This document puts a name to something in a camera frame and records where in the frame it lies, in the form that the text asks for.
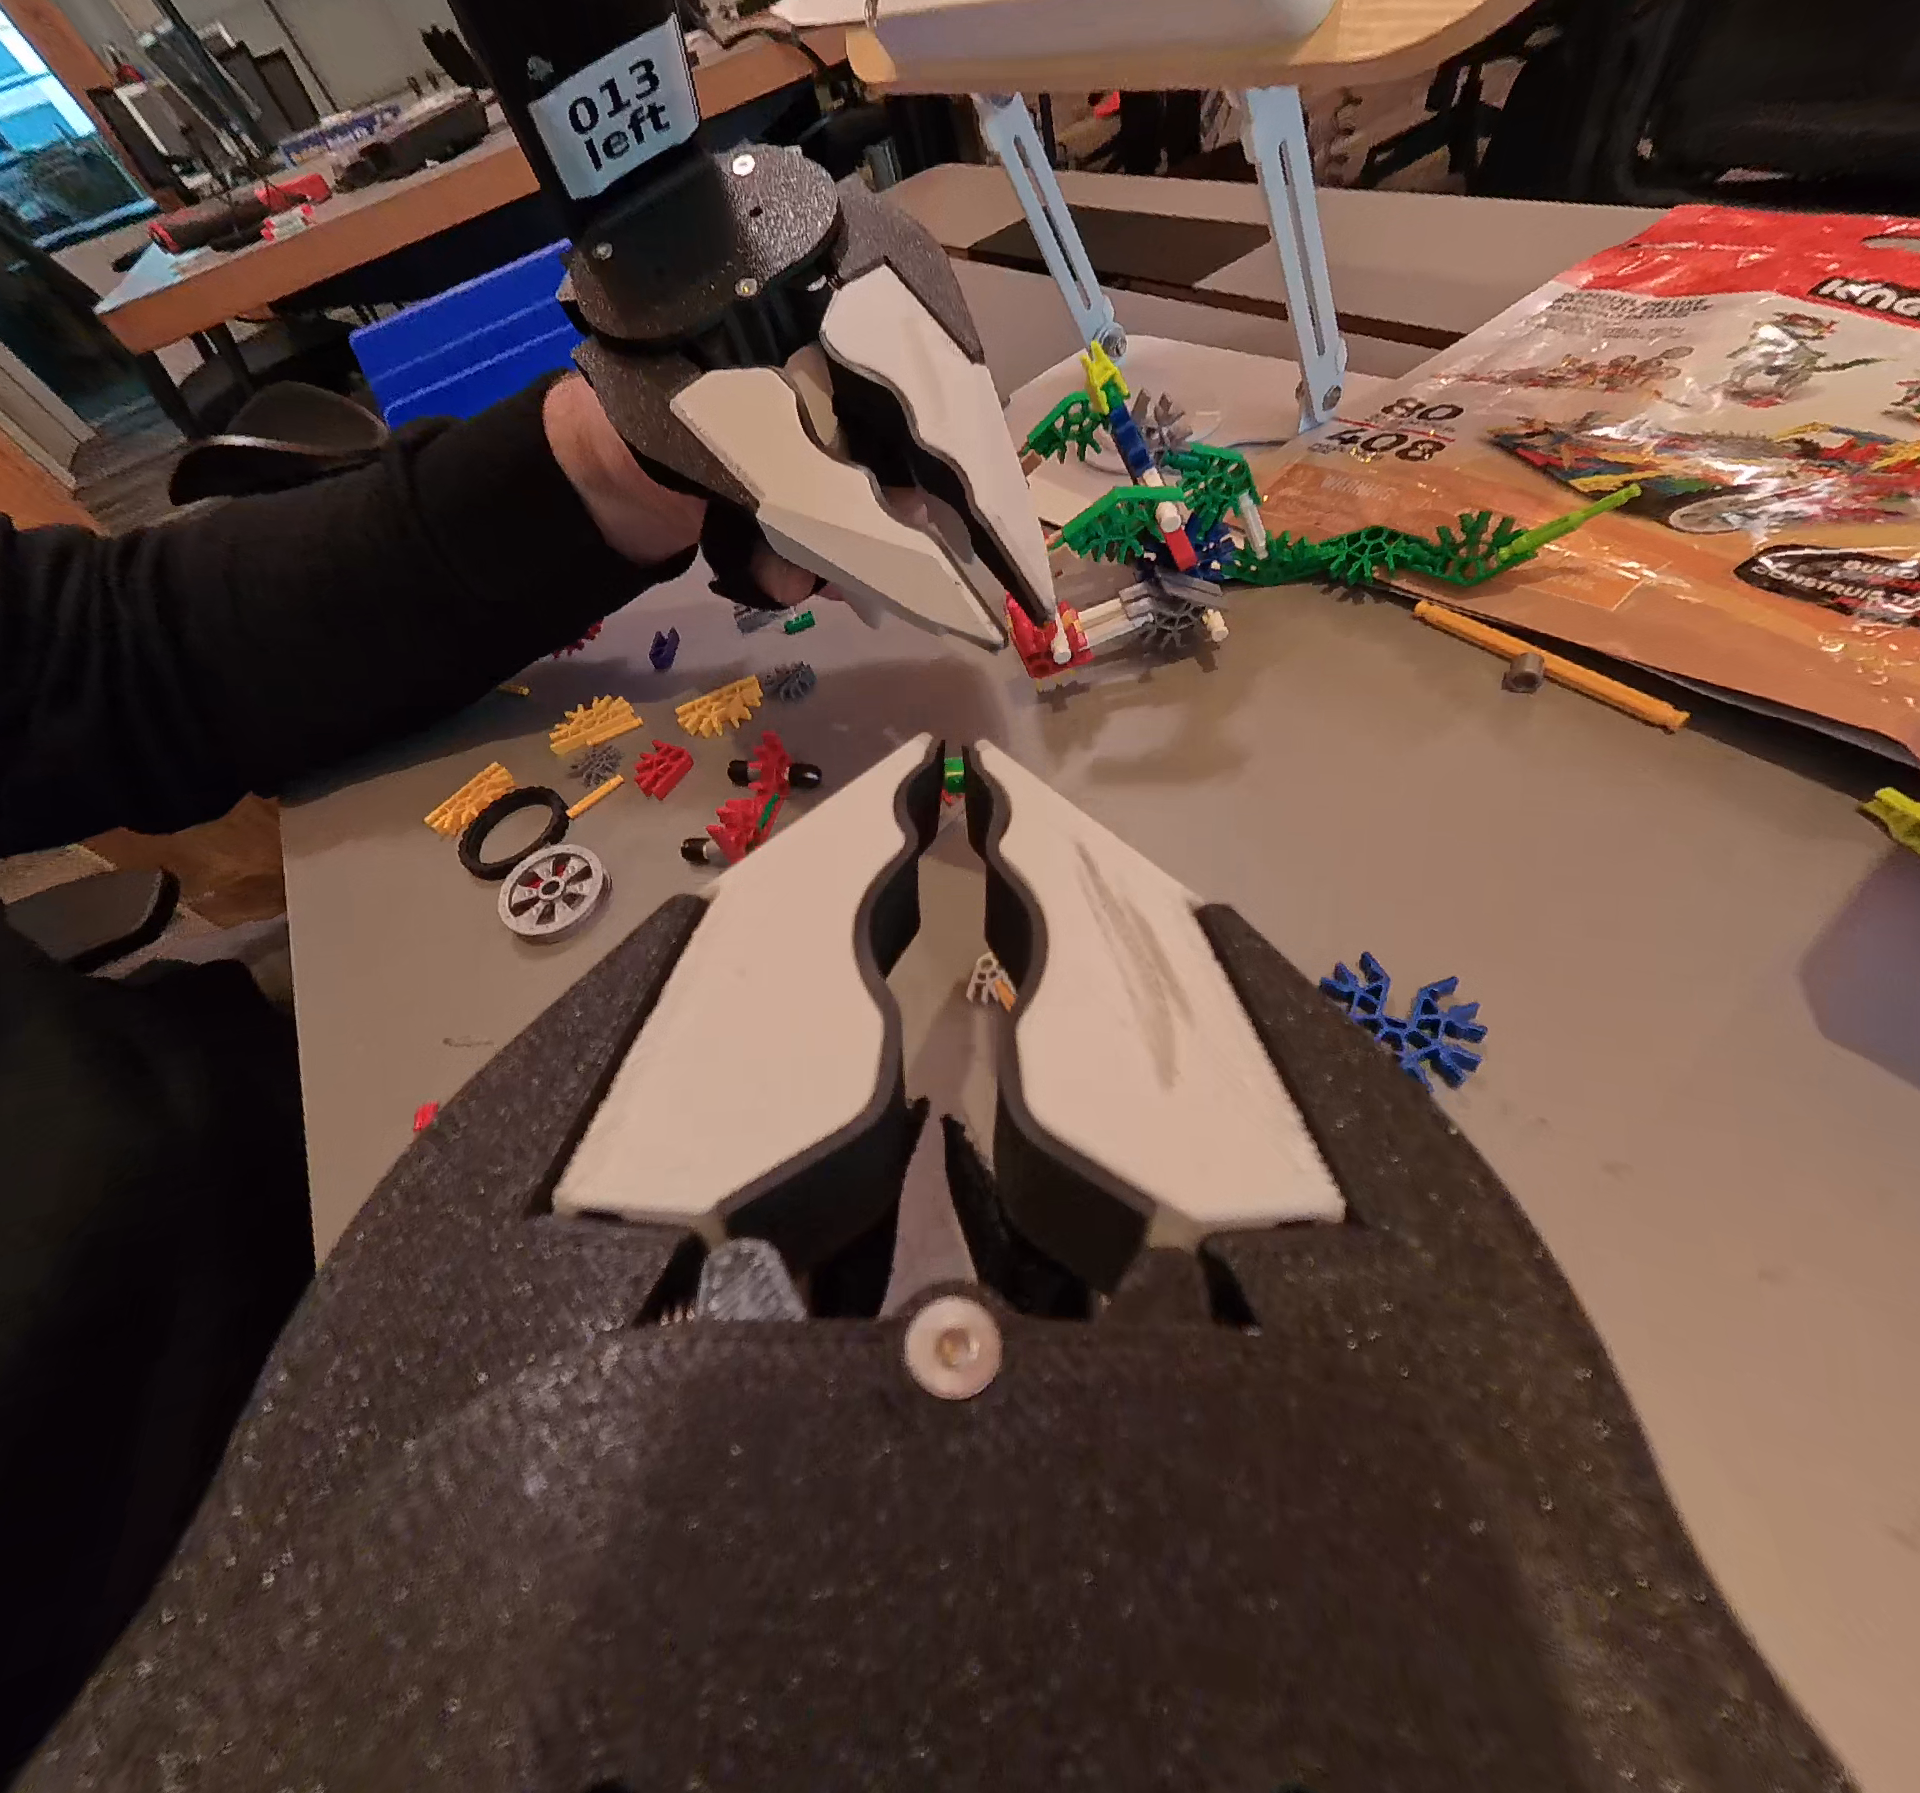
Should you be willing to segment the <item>white adjustable book stand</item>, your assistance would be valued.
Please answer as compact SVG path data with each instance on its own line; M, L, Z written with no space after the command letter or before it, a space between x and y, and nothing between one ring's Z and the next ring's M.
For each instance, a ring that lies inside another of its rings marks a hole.
M1417 76L1521 17L1530 0L1335 0L1307 33L1256 23L1256 0L1004 0L902 12L848 33L848 62L884 90L968 90L1082 343L1128 351L1121 314L1039 157L1025 90L1236 90L1285 304L1302 366L1302 432L1330 427L1351 390L1351 343L1330 292L1330 241L1307 178L1302 84Z

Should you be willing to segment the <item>blue bin with square tag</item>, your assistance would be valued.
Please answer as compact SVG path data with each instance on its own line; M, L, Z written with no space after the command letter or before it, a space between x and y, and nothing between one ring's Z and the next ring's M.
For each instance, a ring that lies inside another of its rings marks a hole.
M347 351L373 392L373 413L398 432L414 423L477 423L494 400L565 374L581 351L581 331L561 309L565 252L573 241L549 241L391 321L362 321Z

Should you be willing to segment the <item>blue and yellow rod frame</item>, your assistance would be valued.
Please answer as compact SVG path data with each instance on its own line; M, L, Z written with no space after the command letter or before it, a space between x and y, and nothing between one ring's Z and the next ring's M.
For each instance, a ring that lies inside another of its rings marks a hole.
M961 827L961 841L973 849L968 755L961 748L939 748L939 827ZM968 996L993 1002L993 1012L1020 1002L1020 988L993 947L973 958Z

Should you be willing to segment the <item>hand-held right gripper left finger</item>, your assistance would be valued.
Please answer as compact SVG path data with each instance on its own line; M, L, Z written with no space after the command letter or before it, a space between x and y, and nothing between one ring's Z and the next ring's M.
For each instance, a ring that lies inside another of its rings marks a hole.
M923 938L939 755L907 734L705 890L550 1216L713 1251L751 1234L829 1303L873 1296L923 1139L889 976Z

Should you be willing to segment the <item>red toy set bag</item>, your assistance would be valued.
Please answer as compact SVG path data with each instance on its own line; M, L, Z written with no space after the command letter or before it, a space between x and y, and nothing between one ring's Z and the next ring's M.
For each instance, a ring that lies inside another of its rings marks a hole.
M1285 537L1920 748L1920 224L1683 202L1299 439Z

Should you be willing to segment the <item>blue snowflake connector pair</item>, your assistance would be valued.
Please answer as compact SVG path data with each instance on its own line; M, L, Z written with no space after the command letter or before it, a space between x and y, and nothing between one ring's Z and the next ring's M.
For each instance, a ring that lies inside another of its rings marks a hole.
M1427 976L1396 1002L1396 976L1374 955L1360 966L1335 966L1324 994L1360 1022L1420 1093L1461 1093L1477 1070L1477 1002L1461 996L1461 976Z

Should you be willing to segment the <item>wooden office desk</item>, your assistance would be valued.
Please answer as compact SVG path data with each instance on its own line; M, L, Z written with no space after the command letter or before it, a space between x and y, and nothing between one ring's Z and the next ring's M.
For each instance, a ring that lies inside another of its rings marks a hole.
M357 284L399 252L444 241L494 215L525 215L535 241L565 239L565 215L538 190L502 104L477 152L414 178L331 198L319 202L319 224L289 231L283 241L244 241L225 256L140 256L140 271L126 271L94 314L113 331L116 351L159 356L169 343L265 314L268 304Z

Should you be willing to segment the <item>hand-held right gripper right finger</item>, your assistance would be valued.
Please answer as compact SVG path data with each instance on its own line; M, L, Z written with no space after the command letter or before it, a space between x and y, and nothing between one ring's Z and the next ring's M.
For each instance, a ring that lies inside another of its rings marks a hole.
M993 742L968 748L986 955L1004 975L993 1140L947 1121L947 1192L986 1303L1097 1319L1198 1296L1256 1319L1223 1234L1335 1227L1351 1201L1256 1031L1213 900Z

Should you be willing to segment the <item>orange rod with grey clip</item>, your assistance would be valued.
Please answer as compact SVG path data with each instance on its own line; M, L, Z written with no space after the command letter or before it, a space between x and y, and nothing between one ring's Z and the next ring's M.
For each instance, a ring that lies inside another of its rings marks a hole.
M1508 628L1495 628L1495 626L1477 626L1477 616L1464 616L1464 611L1453 611L1453 607L1417 607L1417 616L1420 616L1427 628L1453 636L1453 644L1472 644L1472 649L1500 658L1500 660L1516 660L1521 649L1536 649L1536 644L1508 636ZM1546 683L1558 683L1558 692L1573 692L1573 699L1585 699L1585 705L1608 705L1608 707L1617 707L1617 717L1633 717L1633 722L1650 722L1650 726L1663 726L1663 734L1691 726L1691 707L1676 707L1676 705L1663 705L1663 699L1642 699L1642 692L1633 692L1633 683L1617 683L1617 675L1608 675L1608 667L1585 667L1585 660L1573 660L1573 658L1551 658L1551 649L1536 649L1536 658L1546 658Z

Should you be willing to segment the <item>person's left hand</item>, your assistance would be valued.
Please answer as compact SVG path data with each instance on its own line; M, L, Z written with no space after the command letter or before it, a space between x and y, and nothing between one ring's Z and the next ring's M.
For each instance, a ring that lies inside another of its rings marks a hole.
M675 577L686 554L705 554L713 587L757 611L810 607L815 593L829 593L810 566L774 556L741 508L705 491L705 476L664 459L645 459L614 427L584 374L550 381L538 423L596 537L639 573Z

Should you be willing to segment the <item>person's left forearm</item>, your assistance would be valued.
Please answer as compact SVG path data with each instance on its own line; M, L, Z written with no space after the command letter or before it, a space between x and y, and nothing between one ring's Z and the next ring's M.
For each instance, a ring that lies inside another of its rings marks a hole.
M0 528L0 854L175 833L414 734L698 537L581 374L169 528Z

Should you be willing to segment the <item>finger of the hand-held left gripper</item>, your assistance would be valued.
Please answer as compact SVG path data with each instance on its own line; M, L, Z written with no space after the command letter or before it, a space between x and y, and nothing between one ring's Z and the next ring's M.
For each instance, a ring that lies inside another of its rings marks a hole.
M907 528L871 468L815 439L797 374L713 366L675 390L674 413L751 491L768 554L810 566L859 626L902 616L973 649L1004 649L1004 626L947 544Z
M907 413L907 450L937 459L937 498L961 509L997 593L1020 599L1025 616L1051 616L1049 528L993 366L973 359L889 263L836 292L824 351Z

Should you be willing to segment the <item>black office chair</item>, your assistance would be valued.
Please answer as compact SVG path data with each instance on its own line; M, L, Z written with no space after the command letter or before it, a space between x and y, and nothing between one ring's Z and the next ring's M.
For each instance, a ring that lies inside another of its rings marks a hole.
M1916 215L1920 0L1546 0L1464 186Z

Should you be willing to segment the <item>multicoloured toy construction model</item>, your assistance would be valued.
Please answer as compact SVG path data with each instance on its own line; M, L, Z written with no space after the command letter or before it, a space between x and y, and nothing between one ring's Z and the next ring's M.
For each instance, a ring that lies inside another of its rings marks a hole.
M1108 343L1085 343L1082 356L1085 390L1051 400L1051 413L1036 423L1020 459L1094 459L1121 450L1128 476L1097 491L1085 509L1069 509L1049 544L1094 566L1128 566L1134 587L1108 607L1059 607L1051 626L1036 626L1004 599L1004 628L1036 683L1059 683L1097 658L1121 649L1180 649L1188 636L1223 644L1223 593L1231 587L1341 587L1371 593L1388 577L1431 577L1453 593L1477 593L1521 566L1530 566L1546 544L1573 537L1598 509L1617 509L1639 498L1639 487L1608 491L1585 509L1521 528L1508 509L1461 509L1440 530L1396 530L1396 528L1356 528L1330 537L1271 530L1263 491L1240 450L1213 439L1151 432L1137 413L1128 366L1108 356Z

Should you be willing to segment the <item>black rubber tyre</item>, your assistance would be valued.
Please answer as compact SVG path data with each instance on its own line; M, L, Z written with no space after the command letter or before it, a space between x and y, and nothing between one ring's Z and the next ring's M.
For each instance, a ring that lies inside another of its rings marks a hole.
M535 811L535 808L538 808L535 841L519 841L516 854L488 859L488 841L502 833L502 821ZM477 880L508 880L519 859L561 849L565 827L573 827L573 811L565 811L565 797L561 797L561 787L508 787L508 797L494 797L494 802L462 827L462 849L455 849L455 854L462 854L462 869L466 869Z

